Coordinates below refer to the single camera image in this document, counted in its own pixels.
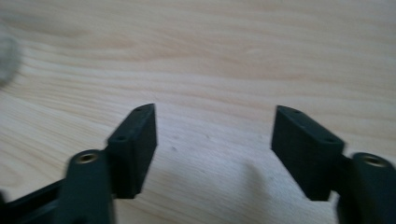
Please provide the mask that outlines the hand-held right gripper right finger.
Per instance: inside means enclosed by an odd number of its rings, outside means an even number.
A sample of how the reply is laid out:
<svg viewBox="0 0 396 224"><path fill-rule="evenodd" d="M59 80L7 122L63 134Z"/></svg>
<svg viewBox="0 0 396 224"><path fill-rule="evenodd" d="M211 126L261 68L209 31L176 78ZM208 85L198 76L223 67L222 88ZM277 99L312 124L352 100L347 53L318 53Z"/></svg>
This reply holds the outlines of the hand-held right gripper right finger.
<svg viewBox="0 0 396 224"><path fill-rule="evenodd" d="M271 149L311 201L327 201L342 139L297 109L278 105Z"/></svg>

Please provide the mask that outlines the grey blurred object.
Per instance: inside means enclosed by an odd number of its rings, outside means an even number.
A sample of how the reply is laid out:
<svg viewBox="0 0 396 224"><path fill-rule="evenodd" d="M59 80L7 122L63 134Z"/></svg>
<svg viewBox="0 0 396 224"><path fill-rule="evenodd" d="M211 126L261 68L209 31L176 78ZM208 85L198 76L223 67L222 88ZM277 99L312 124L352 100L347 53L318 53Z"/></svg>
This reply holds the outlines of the grey blurred object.
<svg viewBox="0 0 396 224"><path fill-rule="evenodd" d="M12 35L0 33L0 88L7 85L21 63L20 45Z"/></svg>

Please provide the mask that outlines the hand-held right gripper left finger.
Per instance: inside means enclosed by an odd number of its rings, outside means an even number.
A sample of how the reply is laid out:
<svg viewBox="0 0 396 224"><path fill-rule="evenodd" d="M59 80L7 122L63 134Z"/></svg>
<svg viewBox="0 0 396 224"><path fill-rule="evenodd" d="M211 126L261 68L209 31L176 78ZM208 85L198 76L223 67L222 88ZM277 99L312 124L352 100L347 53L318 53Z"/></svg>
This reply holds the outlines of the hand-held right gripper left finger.
<svg viewBox="0 0 396 224"><path fill-rule="evenodd" d="M107 139L113 193L133 199L142 191L157 147L155 104L135 108Z"/></svg>

